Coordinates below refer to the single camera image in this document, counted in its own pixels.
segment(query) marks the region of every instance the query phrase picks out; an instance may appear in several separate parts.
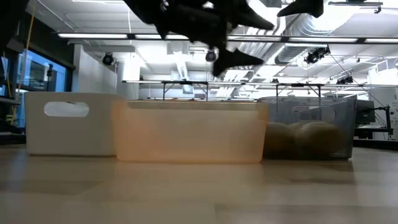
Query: wooden floor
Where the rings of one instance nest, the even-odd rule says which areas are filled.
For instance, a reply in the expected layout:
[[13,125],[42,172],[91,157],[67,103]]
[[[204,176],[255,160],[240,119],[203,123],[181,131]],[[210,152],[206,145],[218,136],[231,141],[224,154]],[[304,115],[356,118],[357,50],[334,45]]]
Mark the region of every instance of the wooden floor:
[[0,149],[0,223],[398,223],[398,154],[350,162],[133,164]]

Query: monitor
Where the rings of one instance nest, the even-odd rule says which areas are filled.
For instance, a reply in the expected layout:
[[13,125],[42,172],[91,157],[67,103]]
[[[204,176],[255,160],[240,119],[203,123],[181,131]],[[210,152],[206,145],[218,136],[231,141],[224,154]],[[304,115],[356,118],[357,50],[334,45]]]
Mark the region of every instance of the monitor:
[[374,102],[369,100],[356,101],[356,124],[370,124],[376,122]]

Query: blue window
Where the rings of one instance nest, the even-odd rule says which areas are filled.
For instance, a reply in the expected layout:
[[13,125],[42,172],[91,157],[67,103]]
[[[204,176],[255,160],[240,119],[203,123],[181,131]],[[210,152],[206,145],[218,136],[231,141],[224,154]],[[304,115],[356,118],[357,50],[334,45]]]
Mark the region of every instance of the blue window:
[[25,95],[24,93],[28,92],[27,90],[20,90],[19,91],[19,101],[21,103],[20,106],[16,108],[16,126],[19,128],[24,128],[25,127]]
[[[24,54],[20,54],[18,60],[19,69],[17,83],[19,83],[21,79],[23,61]],[[52,76],[48,77],[47,71],[50,65],[53,65],[53,72]],[[65,91],[66,73],[67,69],[65,67],[28,50],[25,74],[22,76],[21,84],[40,90]]]
[[[7,78],[8,75],[8,59],[1,57],[1,62],[4,67],[4,76]],[[4,96],[6,94],[6,87],[4,85],[0,85],[0,95]]]

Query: security camera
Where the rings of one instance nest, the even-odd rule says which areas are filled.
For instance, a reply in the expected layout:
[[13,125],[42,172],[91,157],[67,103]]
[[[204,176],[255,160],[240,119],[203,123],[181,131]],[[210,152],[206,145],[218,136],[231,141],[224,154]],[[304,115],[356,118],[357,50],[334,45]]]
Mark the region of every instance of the security camera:
[[337,80],[336,82],[337,85],[345,85],[350,83],[354,83],[354,79],[352,76],[344,77],[342,79]]
[[217,59],[217,55],[214,52],[214,49],[209,49],[206,54],[206,61],[207,62],[215,62]]
[[319,47],[312,52],[309,52],[304,62],[307,64],[317,63],[319,60],[323,59],[326,55],[330,54],[329,46]]
[[113,54],[112,53],[105,53],[105,56],[102,59],[102,63],[104,65],[112,65],[113,62],[114,62]]

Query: bin handle cutout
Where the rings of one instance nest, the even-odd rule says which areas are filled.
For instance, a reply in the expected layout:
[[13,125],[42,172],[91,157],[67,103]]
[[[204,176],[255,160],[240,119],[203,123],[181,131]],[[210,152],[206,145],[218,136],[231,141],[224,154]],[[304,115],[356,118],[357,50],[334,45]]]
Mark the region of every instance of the bin handle cutout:
[[333,121],[336,111],[331,106],[296,106],[292,109],[298,120],[301,121]]
[[44,113],[51,117],[84,118],[90,112],[90,107],[84,102],[48,102],[44,106]]

